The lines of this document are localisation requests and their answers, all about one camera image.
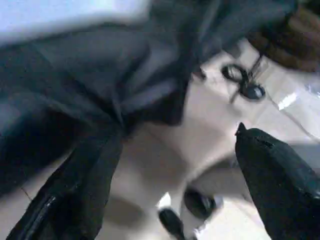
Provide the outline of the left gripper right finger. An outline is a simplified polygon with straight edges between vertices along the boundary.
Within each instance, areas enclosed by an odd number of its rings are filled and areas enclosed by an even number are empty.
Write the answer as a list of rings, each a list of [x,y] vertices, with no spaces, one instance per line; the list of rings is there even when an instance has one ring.
[[[320,176],[286,142],[243,123],[235,155],[272,240],[320,238]]]

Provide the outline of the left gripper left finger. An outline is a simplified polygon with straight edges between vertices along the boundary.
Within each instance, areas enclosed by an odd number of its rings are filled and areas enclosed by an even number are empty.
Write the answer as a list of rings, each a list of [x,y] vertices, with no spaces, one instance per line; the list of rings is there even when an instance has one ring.
[[[48,178],[12,229],[14,240],[94,240],[101,230],[120,140],[84,140]]]

